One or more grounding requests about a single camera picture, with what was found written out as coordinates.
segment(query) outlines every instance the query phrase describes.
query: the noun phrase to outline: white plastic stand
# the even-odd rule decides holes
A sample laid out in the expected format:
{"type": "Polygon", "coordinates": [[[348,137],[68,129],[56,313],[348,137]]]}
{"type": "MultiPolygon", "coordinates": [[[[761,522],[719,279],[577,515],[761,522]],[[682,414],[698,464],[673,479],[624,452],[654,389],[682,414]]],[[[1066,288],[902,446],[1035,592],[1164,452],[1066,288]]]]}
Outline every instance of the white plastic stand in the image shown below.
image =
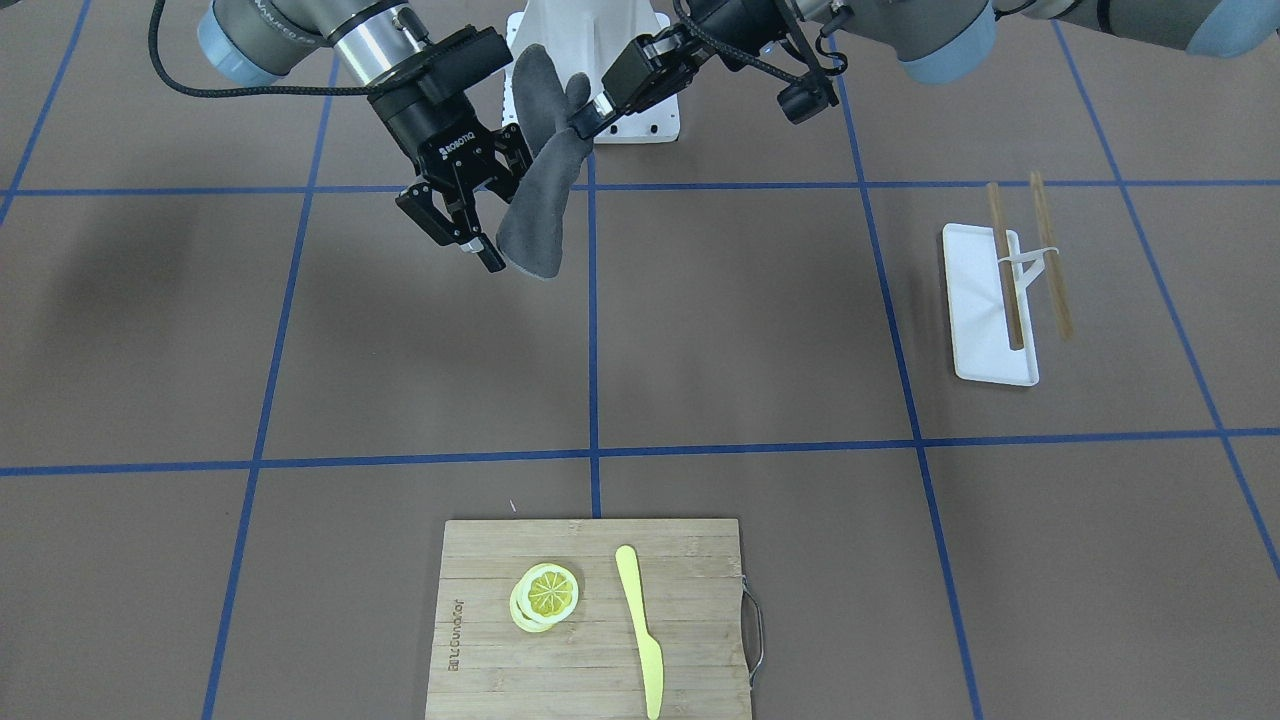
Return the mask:
{"type": "Polygon", "coordinates": [[[942,228],[951,348],[956,375],[963,379],[1030,387],[1039,382],[1039,363],[1027,288],[1044,272],[1044,254],[1057,252],[1057,249],[1023,252],[1018,233],[1009,231],[1007,237],[1010,256],[997,259],[996,236],[991,228],[955,223],[942,228]],[[1014,268],[1023,350],[1009,347],[1000,263],[1011,263],[1014,268]]]}
{"type": "MultiPolygon", "coordinates": [[[[600,92],[600,78],[622,49],[637,35],[657,35],[668,27],[667,15],[654,13],[649,0],[529,0],[524,13],[507,20],[507,45],[520,54],[532,44],[547,47],[561,82],[573,73],[591,78],[591,95],[600,92]]],[[[507,65],[507,94],[502,122],[518,122],[507,65]]],[[[618,118],[596,142],[673,142],[680,137],[680,105],[675,96],[637,115],[618,118]]]]}

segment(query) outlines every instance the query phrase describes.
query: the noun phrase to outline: knife handle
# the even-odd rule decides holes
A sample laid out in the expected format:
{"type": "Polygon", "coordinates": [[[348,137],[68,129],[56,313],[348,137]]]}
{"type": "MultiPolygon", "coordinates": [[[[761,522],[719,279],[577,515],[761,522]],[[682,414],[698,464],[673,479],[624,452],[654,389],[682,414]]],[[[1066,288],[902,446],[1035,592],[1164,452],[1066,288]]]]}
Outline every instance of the knife handle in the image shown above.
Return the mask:
{"type": "Polygon", "coordinates": [[[623,544],[613,553],[613,560],[618,564],[618,577],[622,578],[622,592],[627,596],[627,610],[631,611],[631,624],[636,635],[648,635],[649,624],[644,616],[644,591],[640,588],[640,560],[636,559],[636,548],[623,544]]]}

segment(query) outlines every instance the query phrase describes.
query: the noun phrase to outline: light blue joint cap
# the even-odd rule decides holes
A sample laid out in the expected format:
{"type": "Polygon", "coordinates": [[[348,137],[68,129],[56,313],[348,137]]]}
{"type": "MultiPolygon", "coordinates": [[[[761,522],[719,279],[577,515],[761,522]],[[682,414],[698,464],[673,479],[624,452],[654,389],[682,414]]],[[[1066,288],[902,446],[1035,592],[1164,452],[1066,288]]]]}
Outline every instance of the light blue joint cap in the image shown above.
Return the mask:
{"type": "Polygon", "coordinates": [[[982,14],[955,40],[918,60],[902,63],[902,68],[915,82],[946,85],[973,72],[995,46],[996,13],[987,3],[982,14]]]}
{"type": "Polygon", "coordinates": [[[200,20],[196,37],[200,40],[200,47],[205,51],[205,58],[209,59],[210,64],[218,68],[223,77],[242,87],[261,87],[284,77],[255,65],[239,51],[239,47],[232,44],[232,38],[227,37],[223,26],[214,17],[212,3],[209,4],[209,12],[200,20]]]}
{"type": "Polygon", "coordinates": [[[1189,55],[1244,55],[1280,28],[1280,0],[1222,0],[1187,45],[1189,55]]]}

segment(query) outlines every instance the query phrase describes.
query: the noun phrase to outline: wooden cutting board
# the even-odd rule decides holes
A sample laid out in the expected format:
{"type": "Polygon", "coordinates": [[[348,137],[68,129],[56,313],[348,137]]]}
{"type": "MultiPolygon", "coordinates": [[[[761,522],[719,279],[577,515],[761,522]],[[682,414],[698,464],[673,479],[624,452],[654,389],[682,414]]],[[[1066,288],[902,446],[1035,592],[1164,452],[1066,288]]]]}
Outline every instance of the wooden cutting board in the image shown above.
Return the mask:
{"type": "Polygon", "coordinates": [[[451,520],[444,527],[428,720],[645,717],[644,680],[613,552],[636,548],[649,633],[662,644],[662,717],[749,720],[737,520],[451,520]],[[511,621],[525,570],[579,580],[545,633],[511,621]]]}

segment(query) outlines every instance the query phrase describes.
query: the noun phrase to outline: lemon slice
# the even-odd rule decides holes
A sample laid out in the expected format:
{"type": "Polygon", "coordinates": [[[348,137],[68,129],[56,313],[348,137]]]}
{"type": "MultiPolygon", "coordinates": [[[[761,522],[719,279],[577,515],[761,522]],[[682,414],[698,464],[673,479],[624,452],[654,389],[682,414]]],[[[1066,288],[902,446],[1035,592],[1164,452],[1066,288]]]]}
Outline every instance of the lemon slice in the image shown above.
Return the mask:
{"type": "Polygon", "coordinates": [[[516,624],[517,628],[525,630],[526,633],[545,633],[556,626],[554,623],[538,623],[530,620],[520,611],[520,605],[516,602],[516,596],[520,594],[520,584],[516,584],[511,589],[511,621],[516,624]]]}
{"type": "Polygon", "coordinates": [[[516,605],[535,623],[554,625],[577,607],[577,578],[552,562],[530,568],[516,589],[516,605]]]}

